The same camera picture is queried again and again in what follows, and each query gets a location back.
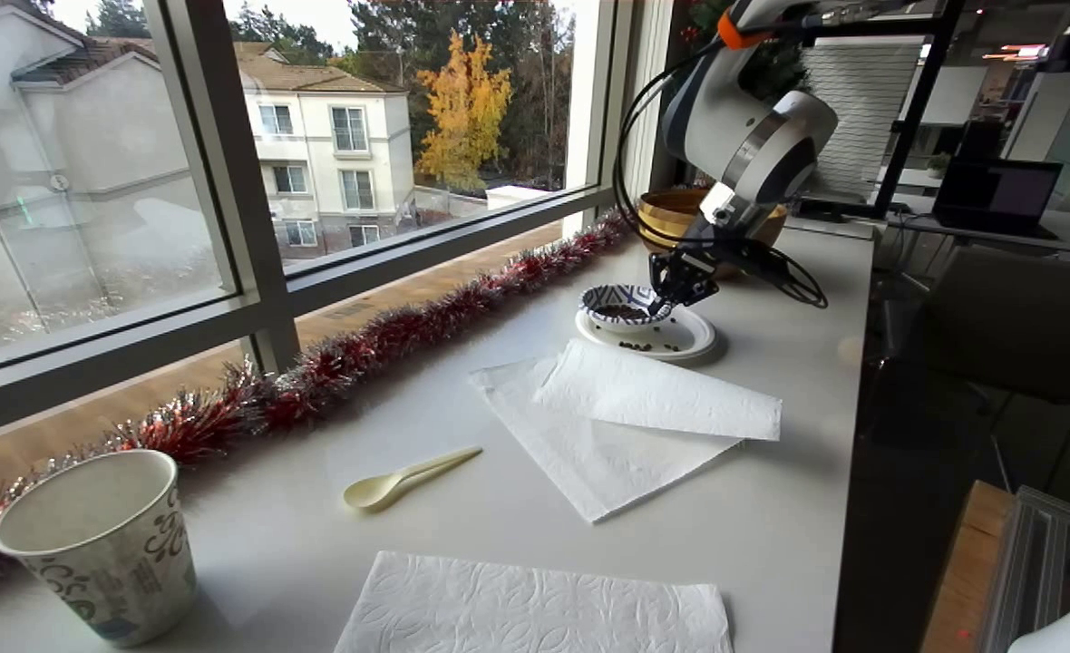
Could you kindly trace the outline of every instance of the plastic spoon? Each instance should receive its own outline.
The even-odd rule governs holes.
[[[410,494],[415,485],[470,459],[474,453],[482,453],[482,447],[474,451],[461,451],[461,453],[450,453],[450,456],[437,456],[428,463],[415,463],[415,467],[401,467],[401,470],[393,470],[393,476],[370,476],[370,479],[360,479],[345,491],[345,502],[357,508],[357,513],[381,513],[387,508],[393,502],[400,502],[401,494]]]

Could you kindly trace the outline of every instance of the tree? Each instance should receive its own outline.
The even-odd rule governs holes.
[[[132,0],[103,0],[99,17],[87,13],[87,37],[148,37],[145,13]]]
[[[482,175],[563,189],[573,24],[553,0],[347,0],[347,12],[357,48],[341,64],[401,87],[415,133],[437,126],[417,71],[447,62],[450,33],[461,33],[469,48],[491,45],[495,64],[510,69],[515,97],[499,126],[503,151]]]
[[[437,131],[423,133],[417,169],[447,189],[480,193],[480,166],[499,151],[510,82],[509,69],[491,71],[491,57],[491,45],[464,52],[464,37],[452,33],[450,62],[438,71],[422,69]]]
[[[273,6],[250,12],[243,6],[238,23],[231,23],[235,41],[267,45],[290,64],[318,64],[336,52],[317,37],[311,24],[290,24]]]

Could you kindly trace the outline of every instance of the paper napkin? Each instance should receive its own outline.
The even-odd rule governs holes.
[[[781,440],[781,399],[586,341],[533,368],[482,369],[474,389],[586,524],[741,440]]]
[[[381,550],[336,653],[729,653],[711,584]]]

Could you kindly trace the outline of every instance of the white cup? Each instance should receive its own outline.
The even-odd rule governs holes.
[[[111,647],[143,647],[197,597],[173,479],[179,463],[155,451],[71,463],[0,515],[0,550]]]

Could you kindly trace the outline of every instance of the tinsel garland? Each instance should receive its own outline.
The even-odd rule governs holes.
[[[311,347],[294,369],[250,375],[230,369],[213,401],[181,390],[164,410],[117,424],[99,447],[51,456],[0,491],[0,515],[41,479],[110,451],[167,451],[179,463],[225,459],[231,451],[302,432],[345,410],[357,389],[393,368],[433,352],[470,325],[495,319],[503,305],[543,289],[548,282],[585,268],[608,245],[630,236],[619,213],[605,213],[596,228],[576,233],[570,242],[519,254],[496,271],[452,289],[428,308],[401,308],[381,314],[360,334],[334,338]]]

